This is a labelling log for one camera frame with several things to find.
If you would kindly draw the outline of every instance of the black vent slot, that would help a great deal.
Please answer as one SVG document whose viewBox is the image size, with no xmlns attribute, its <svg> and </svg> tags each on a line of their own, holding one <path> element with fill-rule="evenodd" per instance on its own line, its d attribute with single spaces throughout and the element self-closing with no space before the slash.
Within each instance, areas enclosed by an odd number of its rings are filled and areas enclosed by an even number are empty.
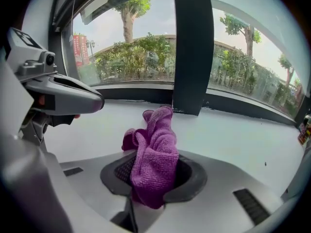
<svg viewBox="0 0 311 233">
<path fill-rule="evenodd" d="M 123 163 L 122 165 L 118 166 L 114 170 L 116 177 L 118 177 L 120 180 L 122 180 L 123 182 L 127 183 L 130 186 L 132 185 L 130 176 L 131 176 L 131 172 L 132 172 L 135 159 L 136 159 L 136 156 L 134 156 L 127 162 Z"/>
<path fill-rule="evenodd" d="M 83 86 L 80 86 L 71 80 L 54 77 L 54 81 L 55 81 L 55 83 L 62 84 L 62 85 L 67 86 L 67 87 L 74 87 L 74 88 L 77 88 L 80 90 L 85 90 L 85 91 L 89 92 L 89 90 L 85 89 Z"/>
<path fill-rule="evenodd" d="M 242 189 L 233 192 L 233 194 L 255 225 L 260 224 L 270 216 L 267 210 L 258 202 L 249 190 Z"/>
<path fill-rule="evenodd" d="M 81 173 L 81 172 L 83 172 L 82 168 L 75 167 L 75 168 L 72 168 L 72 169 L 65 170 L 64 174 L 65 174 L 66 177 L 68 177 L 70 175 L 74 175 L 74 174 Z"/>
</svg>

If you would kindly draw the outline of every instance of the tree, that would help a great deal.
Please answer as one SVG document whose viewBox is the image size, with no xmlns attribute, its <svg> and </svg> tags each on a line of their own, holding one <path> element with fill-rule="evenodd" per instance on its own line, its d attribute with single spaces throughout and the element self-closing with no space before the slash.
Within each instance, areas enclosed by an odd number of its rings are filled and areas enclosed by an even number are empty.
<svg viewBox="0 0 311 233">
<path fill-rule="evenodd" d="M 288 59 L 286 59 L 286 57 L 283 53 L 280 55 L 278 62 L 287 71 L 287 79 L 286 79 L 285 86 L 288 87 L 290 85 L 291 79 L 292 79 L 293 74 L 294 74 L 294 68 L 293 68 L 292 64 L 288 61 Z"/>
<path fill-rule="evenodd" d="M 77 32 L 74 32 L 73 35 L 85 36 L 85 34 L 83 34 L 83 33 L 77 33 Z"/>
<path fill-rule="evenodd" d="M 115 7 L 123 22 L 123 36 L 126 43 L 133 41 L 133 23 L 136 18 L 150 10 L 150 0 L 130 0 Z"/>
<path fill-rule="evenodd" d="M 150 62 L 148 52 L 156 53 L 158 60 Z M 132 43 L 115 43 L 111 49 L 95 54 L 95 58 L 95 65 L 103 80 L 112 76 L 122 81 L 153 79 L 153 73 L 157 77 L 162 75 L 161 78 L 174 77 L 174 68 L 171 66 L 175 60 L 175 47 L 163 35 L 155 37 L 148 32 L 146 37 Z"/>
<path fill-rule="evenodd" d="M 301 86 L 300 80 L 298 78 L 295 78 L 294 80 L 294 86 L 297 88 L 299 86 Z"/>
<path fill-rule="evenodd" d="M 258 30 L 255 30 L 253 26 L 246 24 L 238 20 L 237 18 L 225 14 L 225 17 L 221 17 L 220 21 L 226 26 L 225 31 L 229 35 L 243 34 L 246 40 L 246 55 L 253 56 L 253 42 L 260 43 L 261 36 Z"/>
<path fill-rule="evenodd" d="M 244 87 L 243 91 L 250 94 L 255 87 L 254 65 L 256 60 L 242 52 L 242 50 L 225 50 L 223 52 L 222 66 L 225 69 L 225 80 L 229 77 L 229 87 L 236 85 Z"/>
<path fill-rule="evenodd" d="M 282 83 L 278 83 L 276 96 L 274 98 L 280 105 L 284 106 L 287 95 L 290 93 L 290 89 Z"/>
</svg>

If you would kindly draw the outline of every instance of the window ledge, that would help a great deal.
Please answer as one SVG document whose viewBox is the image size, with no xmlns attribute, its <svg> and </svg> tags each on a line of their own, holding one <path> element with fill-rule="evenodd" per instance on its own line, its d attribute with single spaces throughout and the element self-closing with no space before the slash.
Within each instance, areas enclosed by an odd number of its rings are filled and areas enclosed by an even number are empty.
<svg viewBox="0 0 311 233">
<path fill-rule="evenodd" d="M 162 89 L 162 90 L 174 90 L 173 82 L 150 82 L 150 81 L 133 81 L 133 82 L 122 82 L 122 83 L 108 83 L 101 85 L 92 85 L 92 88 L 96 90 L 102 89 Z"/>
<path fill-rule="evenodd" d="M 225 98 L 229 98 L 229 99 L 234 99 L 234 100 L 238 100 L 240 102 L 243 102 L 243 103 L 247 103 L 248 105 L 253 105 L 253 106 L 257 106 L 257 107 L 260 107 L 264 110 L 268 110 L 269 112 L 272 112 L 272 113 L 275 113 L 281 117 L 284 117 L 286 120 L 289 120 L 291 121 L 292 123 L 295 123 L 295 120 L 292 119 L 291 117 L 289 117 L 288 115 L 282 113 L 281 111 L 269 106 L 269 105 L 266 105 L 264 103 L 261 103 L 259 101 L 256 101 L 252 98 L 248 98 L 248 97 L 244 97 L 244 96 L 240 96 L 240 95 L 237 95 L 237 94 L 234 94 L 234 93 L 230 93 L 230 92 L 226 92 L 226 91 L 221 91 L 221 90 L 215 90 L 215 89 L 207 89 L 206 90 L 206 94 L 210 94 L 210 95 L 216 95 L 216 96 L 221 96 L 221 97 L 225 97 Z M 208 101 L 205 101 L 205 103 L 207 104 L 206 107 L 209 107 L 209 102 Z"/>
</svg>

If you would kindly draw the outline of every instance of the window sill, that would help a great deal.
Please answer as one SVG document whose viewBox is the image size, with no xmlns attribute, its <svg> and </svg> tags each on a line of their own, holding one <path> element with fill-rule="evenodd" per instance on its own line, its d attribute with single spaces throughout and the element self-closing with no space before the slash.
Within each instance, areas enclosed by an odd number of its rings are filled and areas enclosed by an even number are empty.
<svg viewBox="0 0 311 233">
<path fill-rule="evenodd" d="M 163 90 L 174 90 L 174 82 L 164 81 L 129 81 L 129 82 L 118 82 L 118 83 L 107 83 L 107 84 L 95 84 L 91 85 L 96 90 L 100 89 L 163 89 Z"/>
<path fill-rule="evenodd" d="M 296 124 L 294 119 L 269 105 L 220 90 L 207 89 L 202 107 L 267 119 L 292 126 Z"/>
</svg>

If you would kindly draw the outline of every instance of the green bushes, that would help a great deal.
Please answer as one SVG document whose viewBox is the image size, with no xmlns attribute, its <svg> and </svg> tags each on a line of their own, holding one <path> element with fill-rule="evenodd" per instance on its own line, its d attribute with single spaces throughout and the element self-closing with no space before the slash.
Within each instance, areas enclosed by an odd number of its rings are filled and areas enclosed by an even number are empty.
<svg viewBox="0 0 311 233">
<path fill-rule="evenodd" d="M 148 33 L 132 43 L 115 43 L 105 52 L 95 55 L 95 66 L 103 82 L 174 79 L 175 46 L 163 35 Z"/>
<path fill-rule="evenodd" d="M 288 113 L 292 117 L 296 116 L 300 104 L 297 103 L 297 99 L 292 95 L 290 88 L 280 83 L 277 88 L 275 101 L 279 103 L 280 107 L 285 109 L 285 113 Z"/>
<path fill-rule="evenodd" d="M 219 58 L 221 61 L 212 68 L 212 82 L 252 94 L 257 80 L 254 75 L 256 63 L 254 58 L 250 59 L 241 50 L 223 50 L 217 45 L 215 45 L 214 58 Z"/>
</svg>

